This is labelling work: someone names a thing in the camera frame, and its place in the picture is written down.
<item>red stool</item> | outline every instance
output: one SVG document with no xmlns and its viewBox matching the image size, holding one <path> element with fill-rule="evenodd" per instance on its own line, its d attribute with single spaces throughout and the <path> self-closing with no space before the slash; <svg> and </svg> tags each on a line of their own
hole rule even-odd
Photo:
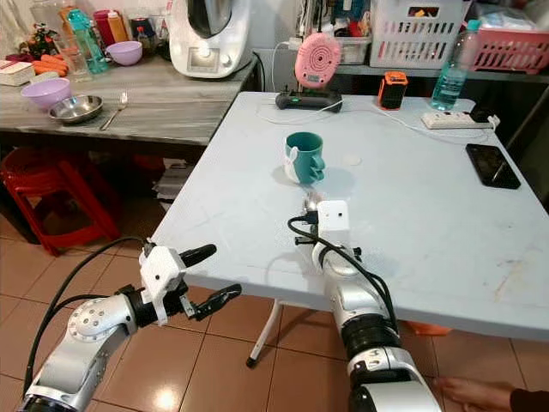
<svg viewBox="0 0 549 412">
<path fill-rule="evenodd" d="M 96 197 L 102 197 L 113 211 L 119 212 L 118 196 L 87 156 L 18 148 L 2 161 L 0 174 L 40 243 L 53 256 L 59 255 L 58 247 L 83 245 L 101 236 L 110 240 L 120 237 L 114 220 Z M 30 197 L 41 200 L 33 207 Z M 66 200 L 71 197 L 92 224 L 71 233 L 48 234 L 45 218 L 52 210 L 58 215 L 67 213 Z"/>
</svg>

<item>bottle cap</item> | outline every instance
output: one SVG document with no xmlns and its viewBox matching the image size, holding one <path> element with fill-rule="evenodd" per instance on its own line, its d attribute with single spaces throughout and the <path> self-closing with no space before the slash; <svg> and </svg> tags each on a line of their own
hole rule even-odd
<svg viewBox="0 0 549 412">
<path fill-rule="evenodd" d="M 72 9 L 67 14 L 67 20 L 74 31 L 76 30 L 88 30 L 89 29 L 89 17 L 79 9 Z"/>
<path fill-rule="evenodd" d="M 477 32 L 480 29 L 480 25 L 480 20 L 469 20 L 469 22 L 467 23 L 467 30 Z"/>
</svg>

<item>white laundry basket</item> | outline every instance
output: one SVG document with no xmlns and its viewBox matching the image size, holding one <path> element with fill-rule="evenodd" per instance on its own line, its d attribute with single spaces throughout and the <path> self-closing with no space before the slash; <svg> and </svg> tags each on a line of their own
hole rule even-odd
<svg viewBox="0 0 549 412">
<path fill-rule="evenodd" d="M 370 66 L 440 69 L 471 0 L 371 0 Z"/>
</svg>

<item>gray wooden countertop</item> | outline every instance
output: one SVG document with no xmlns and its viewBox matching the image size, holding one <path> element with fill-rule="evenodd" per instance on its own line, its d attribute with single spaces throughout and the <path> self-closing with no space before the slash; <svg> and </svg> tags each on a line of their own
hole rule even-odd
<svg viewBox="0 0 549 412">
<path fill-rule="evenodd" d="M 73 95 L 103 99 L 103 112 L 83 124 L 63 126 L 21 96 L 21 87 L 0 86 L 0 132 L 89 136 L 141 142 L 207 146 L 256 64 L 219 81 L 195 80 L 159 57 L 130 67 L 112 67 L 90 82 L 71 82 Z M 99 126 L 129 90 L 130 103 L 106 131 Z"/>
</svg>

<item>stainless steel bowl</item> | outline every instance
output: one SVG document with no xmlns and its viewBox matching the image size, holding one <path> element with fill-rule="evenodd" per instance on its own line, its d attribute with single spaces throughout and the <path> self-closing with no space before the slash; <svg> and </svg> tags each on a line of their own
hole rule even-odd
<svg viewBox="0 0 549 412">
<path fill-rule="evenodd" d="M 98 96 L 75 96 L 56 103 L 49 113 L 64 124 L 75 124 L 94 118 L 102 109 L 103 100 Z"/>
</svg>

